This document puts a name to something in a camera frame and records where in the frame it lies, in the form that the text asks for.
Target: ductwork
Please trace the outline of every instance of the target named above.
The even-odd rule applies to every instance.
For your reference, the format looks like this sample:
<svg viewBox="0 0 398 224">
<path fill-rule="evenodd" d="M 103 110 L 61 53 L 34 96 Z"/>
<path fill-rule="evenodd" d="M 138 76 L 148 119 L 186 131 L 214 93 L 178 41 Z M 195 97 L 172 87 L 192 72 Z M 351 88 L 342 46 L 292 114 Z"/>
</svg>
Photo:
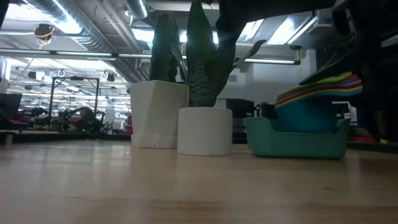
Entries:
<svg viewBox="0 0 398 224">
<path fill-rule="evenodd" d="M 23 0 L 33 10 L 45 14 L 51 23 L 90 52 L 115 52 L 116 49 L 105 39 L 80 8 L 72 0 Z M 128 82 L 139 82 L 141 74 L 123 59 L 107 61 L 121 73 Z"/>
<path fill-rule="evenodd" d="M 149 15 L 149 6 L 146 0 L 126 0 L 127 8 L 136 19 L 145 19 Z"/>
</svg>

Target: white plant pot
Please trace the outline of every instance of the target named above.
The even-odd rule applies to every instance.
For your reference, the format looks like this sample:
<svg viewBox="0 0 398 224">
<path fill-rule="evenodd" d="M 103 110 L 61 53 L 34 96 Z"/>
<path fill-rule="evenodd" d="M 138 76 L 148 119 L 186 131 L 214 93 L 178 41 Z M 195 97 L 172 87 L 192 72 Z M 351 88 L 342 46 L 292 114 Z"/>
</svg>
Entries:
<svg viewBox="0 0 398 224">
<path fill-rule="evenodd" d="M 133 146 L 175 149 L 178 111 L 188 106 L 188 86 L 149 81 L 132 84 Z"/>
<path fill-rule="evenodd" d="M 183 108 L 178 115 L 181 154 L 227 156 L 232 148 L 232 111 L 221 108 Z"/>
</svg>

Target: teal plastic bin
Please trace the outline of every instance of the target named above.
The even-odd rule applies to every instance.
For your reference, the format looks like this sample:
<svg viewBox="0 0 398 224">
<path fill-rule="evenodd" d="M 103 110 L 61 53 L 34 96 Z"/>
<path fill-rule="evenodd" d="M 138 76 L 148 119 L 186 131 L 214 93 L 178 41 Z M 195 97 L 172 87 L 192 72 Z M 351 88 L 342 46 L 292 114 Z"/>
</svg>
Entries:
<svg viewBox="0 0 398 224">
<path fill-rule="evenodd" d="M 334 131 L 291 132 L 279 120 L 246 118 L 249 149 L 257 156 L 339 159 L 345 155 L 349 120 L 339 120 Z"/>
</svg>

